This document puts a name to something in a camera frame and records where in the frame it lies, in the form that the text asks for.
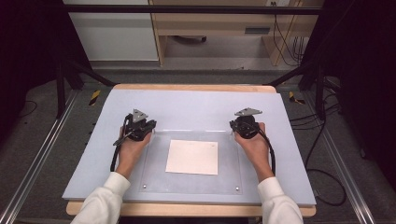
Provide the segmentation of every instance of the aluminum rail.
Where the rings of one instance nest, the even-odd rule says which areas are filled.
[[[312,112],[315,113],[314,108],[314,96],[313,93],[307,93],[303,91],[303,96],[307,100],[307,104],[309,105]],[[363,196],[361,195],[361,191],[358,188],[355,180],[352,177],[352,174],[349,172],[346,163],[341,157],[341,154],[332,140],[332,136],[326,127],[323,130],[323,142],[326,146],[326,149],[329,153],[330,158],[332,159],[332,164],[334,165],[335,171],[340,177],[340,181],[343,183],[348,199],[356,213],[356,216],[359,219],[361,224],[375,224],[375,220],[369,207],[367,206],[366,201],[364,201]]]
[[[52,150],[53,144],[58,138],[58,135],[62,127],[64,126],[64,123],[69,116],[71,109],[73,108],[73,104],[76,101],[77,96],[78,91],[71,90],[70,96],[68,97],[66,102],[65,111],[63,112],[62,116],[59,119],[56,119],[53,123],[52,128],[47,135],[47,138],[45,139],[43,145],[41,145],[41,148],[38,150],[37,155],[35,156],[35,160],[32,162],[32,165],[27,171],[25,177],[20,183],[20,186],[18,187],[11,201],[7,205],[6,209],[1,214],[1,224],[13,223],[18,213],[20,212],[24,201],[26,200],[33,184],[35,183],[35,180],[38,177],[38,174],[41,171],[41,168],[44,165],[44,162],[46,161],[48,155]]]
[[[145,5],[43,5],[44,10],[84,13],[205,13],[205,14],[270,14],[322,15],[333,9],[322,7],[234,7],[234,6],[145,6]]]

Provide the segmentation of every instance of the hand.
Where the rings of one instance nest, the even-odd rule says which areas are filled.
[[[265,133],[265,124],[260,122],[259,126]],[[256,134],[256,136],[251,139],[245,139],[241,137],[239,133],[234,133],[234,137],[235,141],[245,150],[247,158],[253,164],[257,177],[259,178],[259,182],[262,182],[268,177],[274,176],[268,161],[268,143],[261,135]]]
[[[116,169],[117,173],[127,179],[129,178],[134,166],[139,161],[143,149],[149,143],[150,137],[151,133],[148,133],[143,141],[140,142],[136,142],[128,137],[125,138],[120,149],[119,166]]]

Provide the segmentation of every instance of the handheld controller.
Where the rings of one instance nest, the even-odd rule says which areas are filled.
[[[130,138],[136,142],[143,141],[148,133],[157,125],[157,121],[150,120],[147,122],[146,118],[149,116],[140,110],[134,109],[133,114],[128,114],[122,125],[122,131],[120,138],[113,144],[116,146],[114,151],[113,161],[111,162],[110,171],[113,172],[116,166],[116,160],[120,152],[120,145],[125,140],[125,138]]]
[[[253,115],[261,114],[260,110],[246,108],[239,112],[236,112],[235,115],[239,116],[236,120],[230,121],[230,126],[234,132],[238,132],[241,137],[250,139],[258,133],[260,129],[259,123],[255,121]]]
[[[230,121],[230,126],[234,132],[238,132],[241,137],[245,139],[250,139],[258,133],[264,138],[267,142],[270,155],[271,155],[271,169],[273,173],[276,173],[276,159],[275,152],[271,146],[270,140],[265,135],[265,133],[260,129],[259,123],[256,122],[253,115],[261,114],[262,111],[252,108],[245,108],[239,112],[236,112],[235,115],[238,116],[236,120]]]

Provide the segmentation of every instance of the table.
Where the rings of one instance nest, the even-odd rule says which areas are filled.
[[[116,90],[161,90],[161,91],[241,91],[271,92],[275,88],[269,86],[249,85],[144,85],[120,84]],[[69,201],[66,212],[76,215],[83,201]],[[316,213],[314,205],[300,206],[304,217],[312,217]],[[260,217],[262,208],[256,205],[201,204],[201,203],[124,203],[120,210],[121,216],[136,217]]]

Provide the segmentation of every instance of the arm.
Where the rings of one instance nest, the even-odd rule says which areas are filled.
[[[264,123],[259,123],[265,132]],[[259,134],[251,139],[234,133],[235,141],[245,150],[259,179],[259,194],[262,200],[262,223],[303,223],[297,204],[284,192],[274,176],[268,161],[268,144]]]
[[[146,144],[149,142],[151,133],[146,135],[141,142],[135,142],[126,138],[121,145],[119,165],[116,172],[110,173],[106,183],[94,190],[85,199],[81,210],[73,219],[72,223],[116,223],[120,216],[122,196],[131,186],[128,181],[134,166]]]

